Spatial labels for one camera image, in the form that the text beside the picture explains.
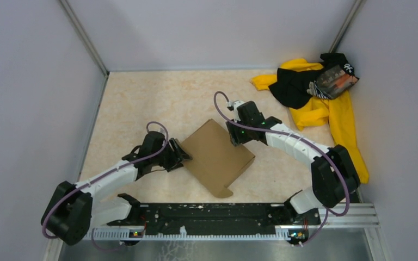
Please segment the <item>brown cardboard box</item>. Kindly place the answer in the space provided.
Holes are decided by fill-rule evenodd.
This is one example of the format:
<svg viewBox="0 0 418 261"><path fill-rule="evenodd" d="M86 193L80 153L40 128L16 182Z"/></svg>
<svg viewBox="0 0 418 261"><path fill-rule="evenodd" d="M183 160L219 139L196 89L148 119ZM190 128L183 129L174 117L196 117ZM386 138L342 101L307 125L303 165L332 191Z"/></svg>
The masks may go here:
<svg viewBox="0 0 418 261"><path fill-rule="evenodd" d="M180 143L191 160L183 163L214 197L229 198L229 186L247 170L255 155L245 146L234 146L230 136L214 119L207 120Z"/></svg>

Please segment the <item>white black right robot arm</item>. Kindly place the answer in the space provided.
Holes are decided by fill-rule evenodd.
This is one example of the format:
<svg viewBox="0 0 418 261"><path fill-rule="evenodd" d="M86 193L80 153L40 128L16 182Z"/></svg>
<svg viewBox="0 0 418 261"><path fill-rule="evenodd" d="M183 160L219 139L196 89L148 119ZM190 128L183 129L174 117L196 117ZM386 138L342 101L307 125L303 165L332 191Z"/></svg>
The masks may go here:
<svg viewBox="0 0 418 261"><path fill-rule="evenodd" d="M230 101L228 109L235 115L226 122L234 146L260 141L284 151L310 170L312 185L285 201L285 218L289 223L299 224L306 212L314 208L335 207L360 186L360 178L344 146L329 147L311 141L276 117L265 118L253 101Z"/></svg>

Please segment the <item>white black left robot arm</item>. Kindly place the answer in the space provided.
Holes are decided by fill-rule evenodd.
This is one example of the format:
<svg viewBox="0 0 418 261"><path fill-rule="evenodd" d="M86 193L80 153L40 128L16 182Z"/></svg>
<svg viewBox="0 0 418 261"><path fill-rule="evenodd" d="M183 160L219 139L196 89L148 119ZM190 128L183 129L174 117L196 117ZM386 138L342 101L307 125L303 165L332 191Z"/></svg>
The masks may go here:
<svg viewBox="0 0 418 261"><path fill-rule="evenodd" d="M151 173L155 166L170 172L190 160L192 157L176 139L149 131L141 145L106 171L81 182L58 184L41 218L43 236L74 245L92 228L117 221L137 224L142 211L135 198L128 194L112 200L106 197Z"/></svg>

